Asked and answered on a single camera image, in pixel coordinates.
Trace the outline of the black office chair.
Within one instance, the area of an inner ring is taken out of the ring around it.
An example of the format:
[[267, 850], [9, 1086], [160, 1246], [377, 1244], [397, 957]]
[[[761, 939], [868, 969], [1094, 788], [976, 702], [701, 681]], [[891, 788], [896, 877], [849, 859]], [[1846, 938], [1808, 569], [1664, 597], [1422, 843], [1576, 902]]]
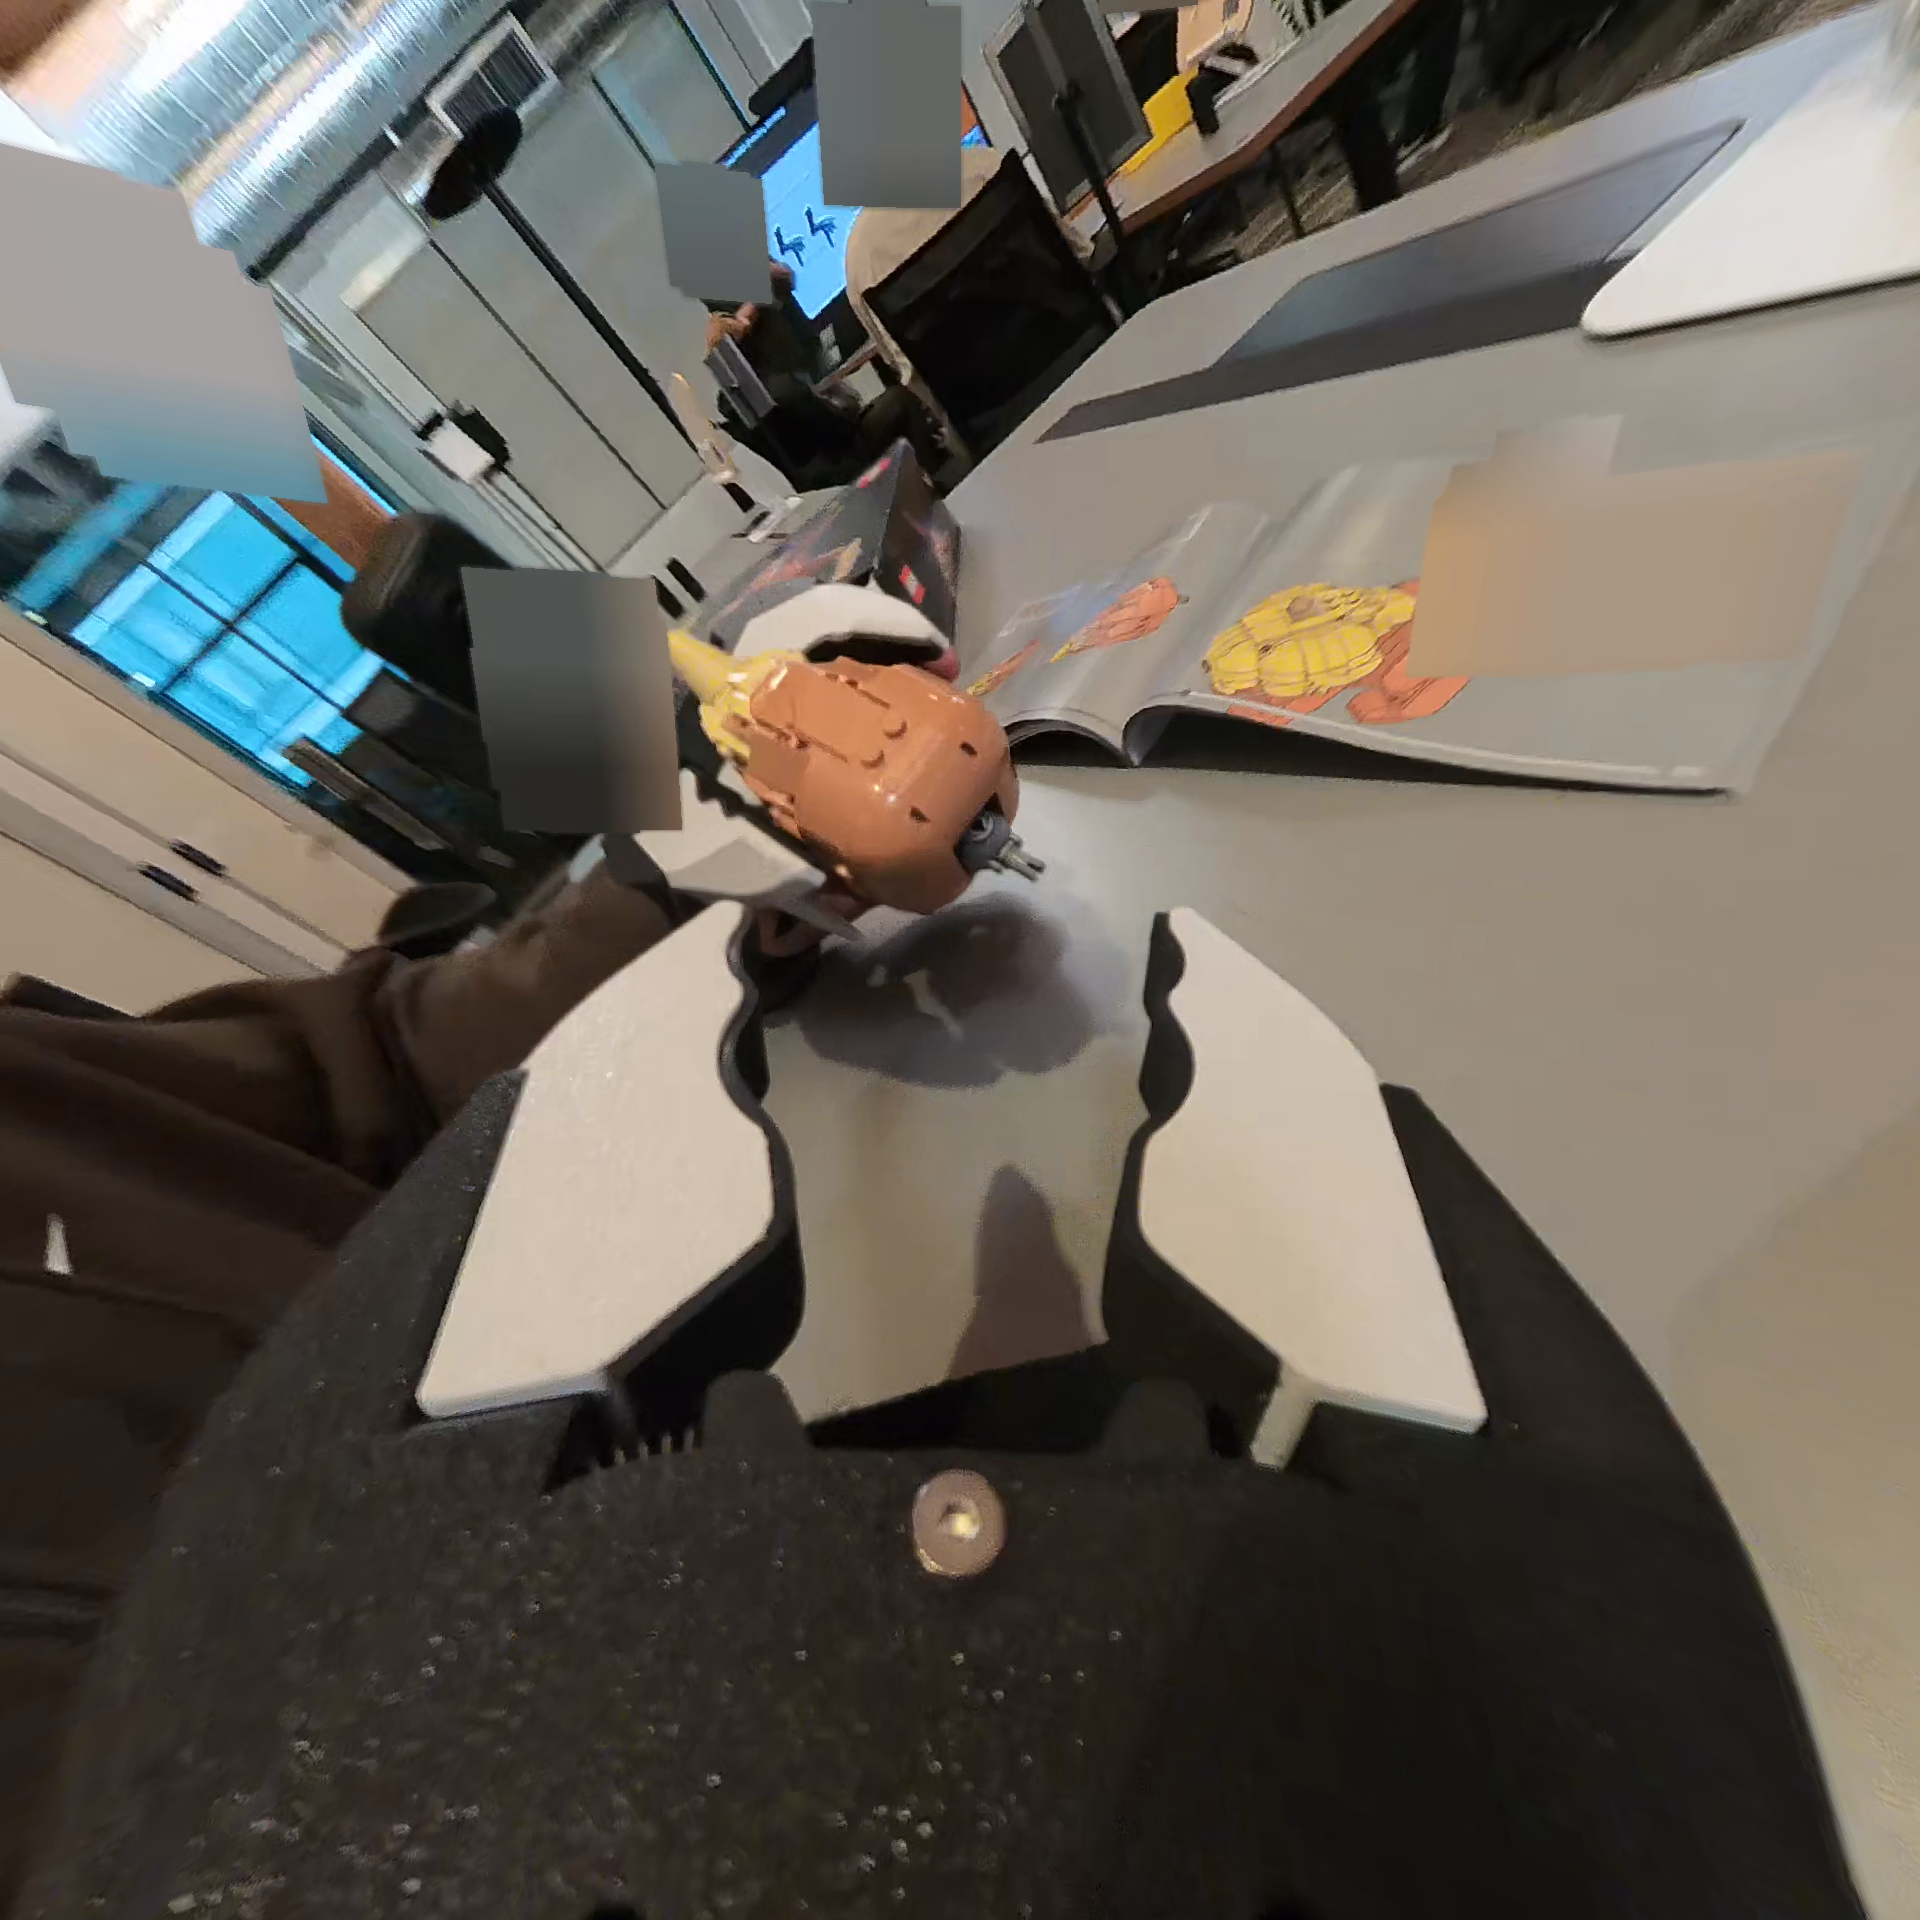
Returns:
[[849, 300], [976, 463], [1118, 327], [1074, 233], [1016, 154], [962, 149], [961, 209], [866, 209]]

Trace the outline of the silver ventilation duct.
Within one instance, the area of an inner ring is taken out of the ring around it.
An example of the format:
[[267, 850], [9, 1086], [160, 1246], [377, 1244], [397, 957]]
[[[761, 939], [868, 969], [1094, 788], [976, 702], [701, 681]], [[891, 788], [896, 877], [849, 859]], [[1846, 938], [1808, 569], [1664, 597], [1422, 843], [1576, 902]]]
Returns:
[[83, 4], [6, 83], [60, 146], [146, 185], [232, 164], [284, 124], [380, 127], [506, 3]]

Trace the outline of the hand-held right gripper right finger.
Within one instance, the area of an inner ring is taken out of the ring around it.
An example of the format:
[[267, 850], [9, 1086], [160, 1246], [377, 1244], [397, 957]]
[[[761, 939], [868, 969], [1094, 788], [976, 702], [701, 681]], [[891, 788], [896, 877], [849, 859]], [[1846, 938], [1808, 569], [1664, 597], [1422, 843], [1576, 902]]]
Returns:
[[1189, 908], [1155, 916], [1142, 1122], [1108, 1242], [1108, 1349], [1281, 1468], [1324, 1409], [1476, 1434], [1488, 1405], [1384, 1084], [1302, 993]]

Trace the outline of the orange brick claw model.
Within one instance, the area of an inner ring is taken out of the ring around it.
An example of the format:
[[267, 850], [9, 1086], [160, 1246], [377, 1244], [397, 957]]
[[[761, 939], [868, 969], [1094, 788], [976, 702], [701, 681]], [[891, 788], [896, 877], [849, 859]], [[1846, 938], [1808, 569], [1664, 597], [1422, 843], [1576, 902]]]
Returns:
[[981, 873], [1043, 877], [1008, 735], [972, 695], [909, 663], [739, 661], [681, 628], [665, 646], [733, 781], [851, 898], [925, 916]]

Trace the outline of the person's left hand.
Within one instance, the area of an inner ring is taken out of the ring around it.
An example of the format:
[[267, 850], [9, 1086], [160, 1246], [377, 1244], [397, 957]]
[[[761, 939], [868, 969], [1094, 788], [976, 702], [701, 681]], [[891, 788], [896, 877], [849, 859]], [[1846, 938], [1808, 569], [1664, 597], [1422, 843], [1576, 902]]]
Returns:
[[753, 913], [753, 957], [772, 965], [813, 953], [824, 945], [851, 938], [862, 913], [858, 900], [835, 892], [786, 906], [758, 906]]

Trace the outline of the white low cabinet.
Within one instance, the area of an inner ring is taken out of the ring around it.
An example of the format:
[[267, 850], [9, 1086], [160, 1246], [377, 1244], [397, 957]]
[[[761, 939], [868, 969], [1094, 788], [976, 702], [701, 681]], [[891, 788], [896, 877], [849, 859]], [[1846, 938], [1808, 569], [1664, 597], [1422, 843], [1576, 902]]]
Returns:
[[3, 610], [14, 839], [227, 965], [329, 971], [413, 890], [390, 861], [97, 661]]

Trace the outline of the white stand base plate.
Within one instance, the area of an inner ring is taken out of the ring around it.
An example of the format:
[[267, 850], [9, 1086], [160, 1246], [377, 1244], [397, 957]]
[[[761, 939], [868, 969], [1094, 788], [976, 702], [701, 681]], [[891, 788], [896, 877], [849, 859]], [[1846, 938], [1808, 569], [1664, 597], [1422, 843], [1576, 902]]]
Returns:
[[1867, 293], [1917, 276], [1917, 4], [1836, 68], [1611, 276], [1601, 342]]

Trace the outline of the wood-edged office table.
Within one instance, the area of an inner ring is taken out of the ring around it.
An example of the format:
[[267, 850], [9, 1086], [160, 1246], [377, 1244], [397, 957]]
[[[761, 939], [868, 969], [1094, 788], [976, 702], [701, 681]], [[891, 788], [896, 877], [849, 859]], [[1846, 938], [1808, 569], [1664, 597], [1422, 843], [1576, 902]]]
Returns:
[[1132, 171], [1121, 173], [1108, 189], [1110, 210], [1118, 217], [1113, 225], [1097, 203], [1080, 209], [1072, 225], [1089, 235], [1132, 237], [1224, 182], [1257, 169], [1268, 149], [1313, 115], [1384, 37], [1414, 17], [1418, 6], [1418, 3], [1353, 3], [1313, 26], [1284, 52], [1228, 87], [1214, 107], [1211, 133], [1187, 124]]

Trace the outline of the grey desk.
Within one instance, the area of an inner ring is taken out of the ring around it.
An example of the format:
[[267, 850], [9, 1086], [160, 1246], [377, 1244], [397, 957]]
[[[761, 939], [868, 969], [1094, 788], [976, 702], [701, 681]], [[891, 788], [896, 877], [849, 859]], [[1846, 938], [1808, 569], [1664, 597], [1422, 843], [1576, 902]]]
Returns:
[[[1216, 362], [1301, 279], [1636, 149], [1773, 119], [1875, 12], [1536, 137], [1130, 321], [954, 495], [965, 637], [1189, 508], [1619, 414], [1621, 455], [1915, 399], [1915, 291], [1510, 342], [1046, 442]], [[771, 1039], [805, 1413], [1093, 1337], [1155, 913], [1189, 906], [1418, 1089], [1656, 1374], [1760, 1562], [1875, 1916], [1915, 1916], [1915, 500], [1756, 788], [1428, 785], [1259, 727], [1025, 774], [1041, 884], [830, 969]]]

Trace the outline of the grey instruction booklet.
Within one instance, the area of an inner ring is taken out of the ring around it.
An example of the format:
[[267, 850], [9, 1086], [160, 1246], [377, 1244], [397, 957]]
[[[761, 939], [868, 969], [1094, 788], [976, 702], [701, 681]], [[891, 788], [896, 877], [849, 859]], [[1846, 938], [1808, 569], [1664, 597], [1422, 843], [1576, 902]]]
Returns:
[[1357, 463], [1210, 500], [1030, 599], [969, 691], [1140, 764], [1178, 718], [1549, 785], [1740, 794], [1840, 599], [1865, 447], [1622, 471], [1606, 447]]

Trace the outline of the printed cardboard toy box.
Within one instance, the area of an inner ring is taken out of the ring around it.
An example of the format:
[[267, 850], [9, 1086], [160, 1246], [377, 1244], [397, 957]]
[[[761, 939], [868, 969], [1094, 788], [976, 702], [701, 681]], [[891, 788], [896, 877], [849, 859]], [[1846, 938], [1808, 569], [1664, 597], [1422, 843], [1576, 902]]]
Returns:
[[962, 526], [900, 439], [685, 625], [733, 651], [756, 614], [812, 585], [851, 585], [893, 597], [952, 641], [961, 561]]

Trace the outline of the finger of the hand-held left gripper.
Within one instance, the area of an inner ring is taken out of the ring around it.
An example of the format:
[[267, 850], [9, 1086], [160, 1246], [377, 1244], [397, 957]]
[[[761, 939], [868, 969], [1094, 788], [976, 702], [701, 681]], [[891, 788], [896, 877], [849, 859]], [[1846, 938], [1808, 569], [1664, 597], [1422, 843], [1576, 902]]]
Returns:
[[830, 873], [758, 813], [685, 813], [676, 830], [637, 831], [637, 852], [667, 890], [699, 906], [788, 906], [833, 890]]
[[957, 658], [952, 637], [906, 599], [872, 585], [809, 585], [747, 619], [733, 645], [733, 661], [794, 654], [818, 665], [914, 665], [939, 681], [954, 681]]

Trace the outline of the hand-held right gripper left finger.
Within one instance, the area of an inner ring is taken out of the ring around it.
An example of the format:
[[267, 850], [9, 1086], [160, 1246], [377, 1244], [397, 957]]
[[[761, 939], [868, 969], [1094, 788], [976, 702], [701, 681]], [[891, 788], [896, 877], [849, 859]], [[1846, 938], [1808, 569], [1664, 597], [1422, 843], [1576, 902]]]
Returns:
[[714, 902], [531, 1051], [416, 1405], [446, 1422], [605, 1395], [761, 1257], [796, 1252], [763, 1092], [753, 909]]

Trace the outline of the dark monitor on stand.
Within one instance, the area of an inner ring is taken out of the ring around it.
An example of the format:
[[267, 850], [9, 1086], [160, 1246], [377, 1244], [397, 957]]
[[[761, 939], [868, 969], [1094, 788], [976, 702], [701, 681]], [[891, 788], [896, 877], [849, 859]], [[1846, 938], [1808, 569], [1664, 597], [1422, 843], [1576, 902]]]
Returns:
[[1099, 4], [1018, 4], [990, 37], [988, 62], [1030, 169], [1064, 217], [1146, 151], [1146, 109]]

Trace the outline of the black round floor lamp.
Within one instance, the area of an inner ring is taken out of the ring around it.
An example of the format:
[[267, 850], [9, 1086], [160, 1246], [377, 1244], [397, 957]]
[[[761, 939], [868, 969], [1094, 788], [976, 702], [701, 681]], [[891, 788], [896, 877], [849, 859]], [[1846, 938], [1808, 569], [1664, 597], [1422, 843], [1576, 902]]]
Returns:
[[522, 134], [522, 115], [514, 107], [499, 107], [473, 121], [426, 181], [420, 217], [441, 226], [490, 202], [517, 158]]

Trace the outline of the bright monitor screen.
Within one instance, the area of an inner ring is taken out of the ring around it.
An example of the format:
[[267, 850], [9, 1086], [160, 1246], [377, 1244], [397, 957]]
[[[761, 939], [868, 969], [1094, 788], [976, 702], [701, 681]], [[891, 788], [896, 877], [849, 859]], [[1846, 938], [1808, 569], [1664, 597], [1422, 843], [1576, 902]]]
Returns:
[[758, 181], [765, 252], [790, 274], [803, 317], [818, 323], [846, 307], [851, 235], [866, 205], [828, 199], [817, 109], [786, 103], [742, 134], [722, 164]]

